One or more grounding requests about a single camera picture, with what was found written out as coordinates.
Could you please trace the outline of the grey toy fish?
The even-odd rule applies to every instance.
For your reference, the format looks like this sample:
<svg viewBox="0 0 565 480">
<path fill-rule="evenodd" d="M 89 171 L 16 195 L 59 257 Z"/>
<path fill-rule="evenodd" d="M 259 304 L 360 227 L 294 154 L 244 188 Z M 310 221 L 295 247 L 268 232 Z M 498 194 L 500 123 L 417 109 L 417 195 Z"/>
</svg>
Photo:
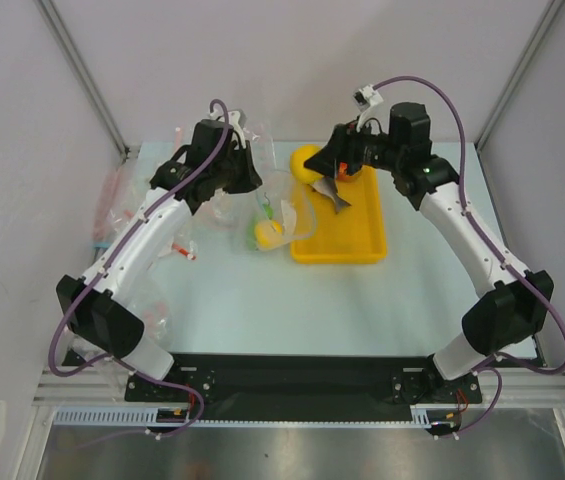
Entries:
<svg viewBox="0 0 565 480">
<path fill-rule="evenodd" d="M 333 203 L 336 214 L 351 206 L 348 201 L 339 195 L 337 184 L 333 178 L 322 177 L 311 183 L 310 186 L 315 192 L 328 198 Z"/>
</svg>

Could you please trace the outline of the yellow toy lemon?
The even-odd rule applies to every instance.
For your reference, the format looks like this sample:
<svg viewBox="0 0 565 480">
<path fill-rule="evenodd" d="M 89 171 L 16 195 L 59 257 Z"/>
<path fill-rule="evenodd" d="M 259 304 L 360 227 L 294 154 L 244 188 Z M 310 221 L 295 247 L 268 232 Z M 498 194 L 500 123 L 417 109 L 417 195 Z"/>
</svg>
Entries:
<svg viewBox="0 0 565 480">
<path fill-rule="evenodd" d="M 309 169 L 305 162 L 320 151 L 320 147 L 313 144 L 302 145 L 294 150 L 290 156 L 290 171 L 293 177 L 301 184 L 312 185 L 321 180 L 323 175 Z"/>
</svg>

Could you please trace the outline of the green toy cucumber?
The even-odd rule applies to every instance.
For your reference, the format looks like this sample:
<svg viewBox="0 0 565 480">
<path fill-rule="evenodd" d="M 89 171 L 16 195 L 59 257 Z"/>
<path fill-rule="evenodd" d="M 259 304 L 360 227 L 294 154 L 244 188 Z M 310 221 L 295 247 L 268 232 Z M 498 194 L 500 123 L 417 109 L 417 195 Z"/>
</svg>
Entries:
<svg viewBox="0 0 565 480">
<path fill-rule="evenodd" d="M 269 203 L 263 203 L 261 211 L 264 213 L 264 217 L 261 217 L 260 214 L 253 215 L 247 224 L 245 245 L 248 250 L 258 250 L 253 235 L 254 226 L 262 220 L 273 220 L 273 209 Z"/>
</svg>

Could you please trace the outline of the clear blue-zipper bag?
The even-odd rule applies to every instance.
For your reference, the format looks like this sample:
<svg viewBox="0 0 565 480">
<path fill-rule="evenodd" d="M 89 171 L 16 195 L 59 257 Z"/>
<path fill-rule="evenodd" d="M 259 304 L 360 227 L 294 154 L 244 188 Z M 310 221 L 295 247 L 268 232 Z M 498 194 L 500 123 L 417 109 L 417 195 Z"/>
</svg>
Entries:
<svg viewBox="0 0 565 480">
<path fill-rule="evenodd" d="M 274 170 L 258 189 L 239 196 L 237 227 L 232 238 L 232 247 L 237 253 L 272 251 L 248 250 L 245 245 L 247 224 L 253 215 L 264 217 L 261 211 L 263 203 L 271 205 L 273 220 L 283 228 L 282 245 L 278 248 L 308 239 L 315 233 L 316 216 L 305 185 L 290 172 Z"/>
</svg>

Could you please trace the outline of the yellow toy pear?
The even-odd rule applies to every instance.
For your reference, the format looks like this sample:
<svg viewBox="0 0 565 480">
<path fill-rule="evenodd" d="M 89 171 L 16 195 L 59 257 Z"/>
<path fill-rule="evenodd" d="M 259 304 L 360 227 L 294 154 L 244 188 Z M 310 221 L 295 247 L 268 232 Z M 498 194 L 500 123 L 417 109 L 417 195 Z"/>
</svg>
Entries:
<svg viewBox="0 0 565 480">
<path fill-rule="evenodd" d="M 253 228 L 256 248 L 269 251 L 282 245 L 283 228 L 275 220 L 259 221 Z"/>
</svg>

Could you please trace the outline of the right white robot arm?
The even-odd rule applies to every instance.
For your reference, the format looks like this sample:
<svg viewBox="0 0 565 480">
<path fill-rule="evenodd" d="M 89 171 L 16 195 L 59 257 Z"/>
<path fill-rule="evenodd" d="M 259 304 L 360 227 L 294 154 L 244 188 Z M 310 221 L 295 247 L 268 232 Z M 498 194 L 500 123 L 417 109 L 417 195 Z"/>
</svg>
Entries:
<svg viewBox="0 0 565 480">
<path fill-rule="evenodd" d="M 390 110 L 387 132 L 375 133 L 356 121 L 338 124 L 323 147 L 292 157 L 301 182 L 335 181 L 365 167 L 390 172 L 396 190 L 446 240 L 466 270 L 478 296 L 463 316 L 462 330 L 431 356 L 423 376 L 425 393 L 446 401 L 459 389 L 459 377 L 501 349 L 538 333 L 554 283 L 533 272 L 488 230 L 460 196 L 460 176 L 432 151 L 430 117 L 422 104 L 402 102 Z"/>
</svg>

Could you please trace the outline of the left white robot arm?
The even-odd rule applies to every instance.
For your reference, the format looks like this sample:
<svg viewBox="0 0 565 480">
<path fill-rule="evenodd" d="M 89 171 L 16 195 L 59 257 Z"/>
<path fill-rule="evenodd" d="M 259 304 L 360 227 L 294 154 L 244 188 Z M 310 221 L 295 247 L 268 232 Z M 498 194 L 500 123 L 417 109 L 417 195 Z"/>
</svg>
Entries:
<svg viewBox="0 0 565 480">
<path fill-rule="evenodd" d="M 218 190 L 244 194 L 261 186 L 245 122 L 240 110 L 199 121 L 190 142 L 156 169 L 145 199 L 113 244 L 81 277 L 64 276 L 56 286 L 66 328 L 147 375 L 147 388 L 161 400 L 180 393 L 182 376 L 171 369 L 172 355 L 131 312 L 131 299 L 158 253 Z"/>
</svg>

